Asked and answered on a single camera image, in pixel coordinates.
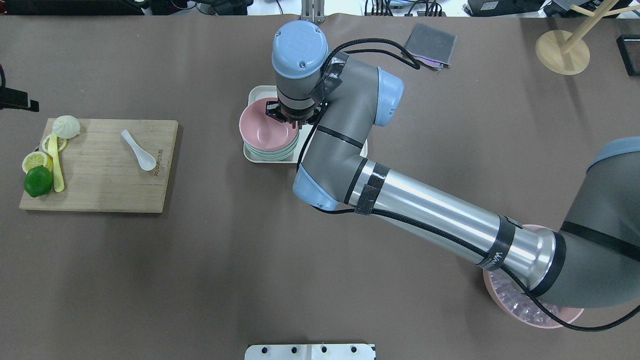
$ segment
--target white spoon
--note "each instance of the white spoon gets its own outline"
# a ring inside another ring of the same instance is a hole
[[[121,133],[124,140],[131,146],[133,152],[136,153],[136,157],[138,158],[138,164],[144,171],[152,170],[156,167],[156,159],[151,156],[148,152],[144,151],[136,141],[133,140],[131,134],[129,134],[128,130],[123,130]]]

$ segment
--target cutting board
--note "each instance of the cutting board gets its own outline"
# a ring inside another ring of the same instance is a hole
[[[42,140],[51,134],[49,119]],[[161,213],[173,159],[178,122],[173,120],[78,119],[80,135],[60,152],[65,189],[30,197],[20,209],[56,211],[116,211]],[[144,171],[120,136],[129,130],[134,140],[156,158],[156,168]]]

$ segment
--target gray cloth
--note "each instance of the gray cloth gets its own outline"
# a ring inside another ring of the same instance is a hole
[[[457,38],[457,35],[446,31],[416,24],[404,47],[418,58],[451,66],[451,54]]]

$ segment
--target green lime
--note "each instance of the green lime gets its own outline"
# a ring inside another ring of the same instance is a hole
[[[24,189],[31,197],[48,194],[52,184],[53,174],[44,166],[32,168],[24,178]]]

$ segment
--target brown table surface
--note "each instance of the brown table surface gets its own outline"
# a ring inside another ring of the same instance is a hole
[[[473,264],[379,219],[320,214],[293,195],[294,166],[246,161],[237,120],[248,92],[273,84],[271,39],[293,19],[0,17],[8,86],[41,107],[0,111],[2,359],[231,360],[252,344],[323,341],[375,343],[388,360],[637,359],[640,318],[596,334],[529,327]],[[537,60],[539,35],[579,21],[334,15],[321,27],[331,46],[404,43],[417,22],[457,34],[441,72],[357,55],[405,83],[369,158],[557,229],[599,148],[640,134],[640,79],[615,41],[640,22],[602,20],[582,74]],[[63,114],[177,120],[164,213],[19,210],[22,158]]]

